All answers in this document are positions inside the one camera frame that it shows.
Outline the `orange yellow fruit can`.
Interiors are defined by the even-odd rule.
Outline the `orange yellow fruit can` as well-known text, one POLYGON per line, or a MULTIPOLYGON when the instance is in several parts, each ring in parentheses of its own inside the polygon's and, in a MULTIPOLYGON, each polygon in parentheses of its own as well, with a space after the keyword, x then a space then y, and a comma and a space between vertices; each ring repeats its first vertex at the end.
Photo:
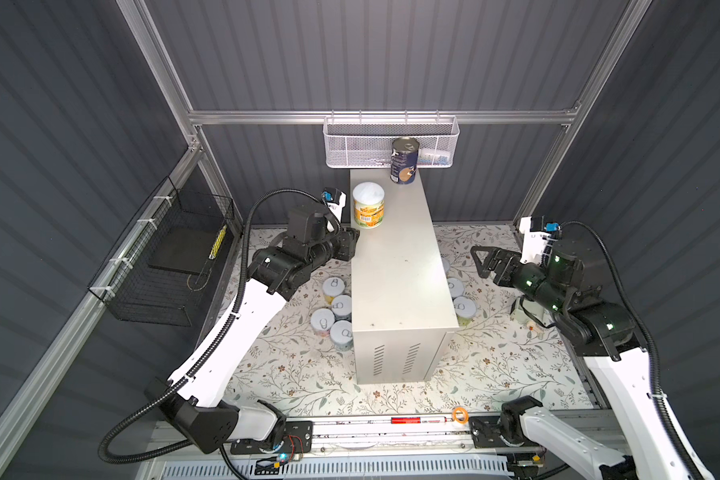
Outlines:
POLYGON ((352 192, 353 220, 359 228, 378 227, 384 218, 385 191, 374 182, 362 182, 352 192))

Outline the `light teal can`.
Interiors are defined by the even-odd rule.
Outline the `light teal can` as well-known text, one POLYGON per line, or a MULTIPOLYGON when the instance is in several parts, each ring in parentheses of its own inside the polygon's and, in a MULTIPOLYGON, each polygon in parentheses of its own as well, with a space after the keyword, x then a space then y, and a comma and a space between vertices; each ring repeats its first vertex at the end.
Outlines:
POLYGON ((347 320, 336 321, 330 329, 330 339, 337 351, 350 351, 353 347, 352 323, 347 320))

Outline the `dark blue tin can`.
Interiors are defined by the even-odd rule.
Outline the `dark blue tin can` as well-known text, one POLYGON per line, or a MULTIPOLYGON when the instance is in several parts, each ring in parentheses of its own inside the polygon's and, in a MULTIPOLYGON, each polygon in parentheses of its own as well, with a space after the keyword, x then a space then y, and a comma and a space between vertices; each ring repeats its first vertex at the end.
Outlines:
POLYGON ((396 184, 414 181, 420 144, 412 137, 400 137, 392 142, 390 178, 396 184))

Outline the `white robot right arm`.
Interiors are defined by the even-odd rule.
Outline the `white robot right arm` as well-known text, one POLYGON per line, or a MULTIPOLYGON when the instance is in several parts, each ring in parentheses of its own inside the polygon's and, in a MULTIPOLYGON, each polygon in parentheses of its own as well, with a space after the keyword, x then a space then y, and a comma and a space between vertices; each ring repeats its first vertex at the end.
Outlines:
POLYGON ((512 447, 535 443, 588 479, 709 479, 657 379, 657 349, 625 302, 603 299, 617 281, 604 252, 555 241, 538 263, 500 247, 470 250, 477 273, 550 313, 555 327, 594 375, 629 451, 605 447, 524 396, 503 404, 494 430, 512 447))

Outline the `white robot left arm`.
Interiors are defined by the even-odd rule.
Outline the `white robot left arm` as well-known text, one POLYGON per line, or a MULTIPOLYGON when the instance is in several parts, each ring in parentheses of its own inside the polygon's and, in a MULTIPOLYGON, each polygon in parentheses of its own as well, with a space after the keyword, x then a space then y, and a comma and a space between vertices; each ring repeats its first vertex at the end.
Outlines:
POLYGON ((282 441, 286 417, 276 407, 264 400, 230 404, 223 396, 259 334, 312 273, 331 260, 353 258, 359 232, 341 225, 345 204, 326 200, 294 208, 286 231, 241 262, 244 291, 171 374, 170 383, 185 384, 159 407, 187 444, 209 454, 230 440, 268 447, 282 441))

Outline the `white metal cabinet counter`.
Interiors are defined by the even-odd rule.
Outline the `white metal cabinet counter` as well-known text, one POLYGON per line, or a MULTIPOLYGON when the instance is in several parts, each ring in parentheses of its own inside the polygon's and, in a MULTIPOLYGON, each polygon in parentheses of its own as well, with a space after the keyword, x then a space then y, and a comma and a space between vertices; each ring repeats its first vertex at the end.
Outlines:
POLYGON ((432 378, 459 325, 423 184, 356 169, 350 185, 380 185, 384 218, 362 230, 351 261, 353 351, 359 384, 432 378))

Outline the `green label can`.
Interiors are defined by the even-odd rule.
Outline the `green label can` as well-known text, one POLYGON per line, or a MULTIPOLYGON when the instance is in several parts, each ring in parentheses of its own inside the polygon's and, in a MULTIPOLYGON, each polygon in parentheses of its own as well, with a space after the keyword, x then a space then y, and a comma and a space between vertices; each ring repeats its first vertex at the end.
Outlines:
POLYGON ((477 314, 475 302, 464 296, 456 297, 453 300, 453 307, 461 327, 467 327, 477 314))

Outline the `pale green square dish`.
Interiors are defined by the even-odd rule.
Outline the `pale green square dish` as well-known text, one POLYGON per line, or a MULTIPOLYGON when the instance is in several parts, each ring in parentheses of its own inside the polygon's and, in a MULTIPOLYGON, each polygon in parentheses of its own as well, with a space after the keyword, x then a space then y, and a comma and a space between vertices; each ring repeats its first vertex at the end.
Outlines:
POLYGON ((526 297, 518 297, 514 300, 510 308, 510 319, 525 326, 545 326, 544 309, 526 297))

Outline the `white top can left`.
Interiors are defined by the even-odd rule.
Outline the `white top can left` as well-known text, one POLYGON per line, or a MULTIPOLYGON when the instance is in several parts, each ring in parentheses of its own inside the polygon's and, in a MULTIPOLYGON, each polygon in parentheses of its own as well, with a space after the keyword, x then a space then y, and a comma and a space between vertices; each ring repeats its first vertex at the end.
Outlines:
POLYGON ((352 298, 350 295, 342 294, 333 298, 331 310, 337 321, 351 321, 352 298))

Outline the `pink label can left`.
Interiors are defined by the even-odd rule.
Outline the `pink label can left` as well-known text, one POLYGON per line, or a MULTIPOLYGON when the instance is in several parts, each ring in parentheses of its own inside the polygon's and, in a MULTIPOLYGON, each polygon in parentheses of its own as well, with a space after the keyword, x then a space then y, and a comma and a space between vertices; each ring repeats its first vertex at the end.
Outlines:
POLYGON ((311 313, 310 326, 317 336, 329 337, 334 323, 335 315, 329 308, 319 308, 311 313))

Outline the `yellow highlighter pen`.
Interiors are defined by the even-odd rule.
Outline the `yellow highlighter pen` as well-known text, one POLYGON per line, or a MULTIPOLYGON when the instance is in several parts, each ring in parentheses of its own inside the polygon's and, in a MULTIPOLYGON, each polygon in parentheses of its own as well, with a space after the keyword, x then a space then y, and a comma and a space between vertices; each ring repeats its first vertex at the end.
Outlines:
POLYGON ((216 237, 214 239, 214 243, 212 244, 212 247, 209 251, 208 259, 209 260, 215 260, 218 256, 218 253, 221 249, 221 246, 224 242, 225 236, 227 233, 227 226, 224 225, 220 228, 220 230, 217 232, 216 237))

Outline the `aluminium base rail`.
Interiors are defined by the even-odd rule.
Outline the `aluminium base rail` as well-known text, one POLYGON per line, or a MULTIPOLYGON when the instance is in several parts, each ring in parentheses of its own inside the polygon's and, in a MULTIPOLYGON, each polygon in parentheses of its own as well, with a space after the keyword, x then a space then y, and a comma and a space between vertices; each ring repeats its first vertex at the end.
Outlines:
MULTIPOLYGON (((613 418, 604 410, 563 410, 552 412, 559 420, 574 429, 596 437, 614 428, 613 418)), ((352 449, 466 448, 500 449, 520 448, 510 444, 509 421, 501 413, 484 412, 457 414, 392 414, 381 416, 348 417, 290 417, 282 422, 274 447, 265 447, 264 440, 231 438, 233 455, 253 455, 284 447, 288 452, 295 447, 298 453, 329 453, 352 449)), ((158 422, 153 430, 150 446, 164 446, 169 441, 182 440, 183 436, 166 422, 158 422)))

